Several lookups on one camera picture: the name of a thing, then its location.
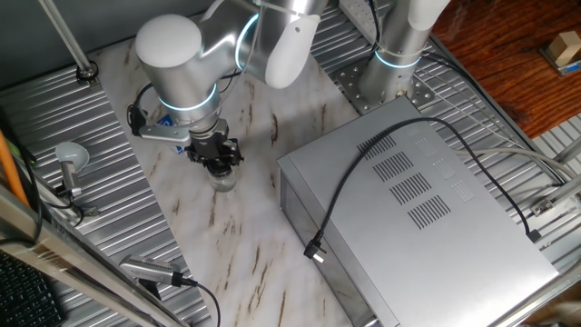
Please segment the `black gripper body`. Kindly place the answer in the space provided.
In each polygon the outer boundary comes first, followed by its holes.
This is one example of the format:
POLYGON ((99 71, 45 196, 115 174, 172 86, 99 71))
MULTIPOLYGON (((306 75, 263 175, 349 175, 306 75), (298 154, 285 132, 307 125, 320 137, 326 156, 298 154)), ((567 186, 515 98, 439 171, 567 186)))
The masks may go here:
POLYGON ((191 143, 202 146, 207 159, 217 159, 225 155, 223 143, 228 139, 229 126, 225 119, 219 118, 216 124, 205 132, 190 131, 191 143))

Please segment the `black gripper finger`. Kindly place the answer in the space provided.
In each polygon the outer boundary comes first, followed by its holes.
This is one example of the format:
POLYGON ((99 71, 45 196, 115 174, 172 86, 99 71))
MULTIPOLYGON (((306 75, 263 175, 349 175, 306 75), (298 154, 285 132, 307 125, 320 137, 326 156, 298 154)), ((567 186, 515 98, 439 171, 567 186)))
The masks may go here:
POLYGON ((227 139, 223 143, 223 148, 225 150, 225 160, 230 166, 239 166, 244 158, 241 155, 240 145, 237 139, 227 139))
POLYGON ((206 164, 207 156, 205 155, 206 151, 202 146, 198 146, 196 144, 190 144, 184 148, 188 158, 197 164, 206 164))

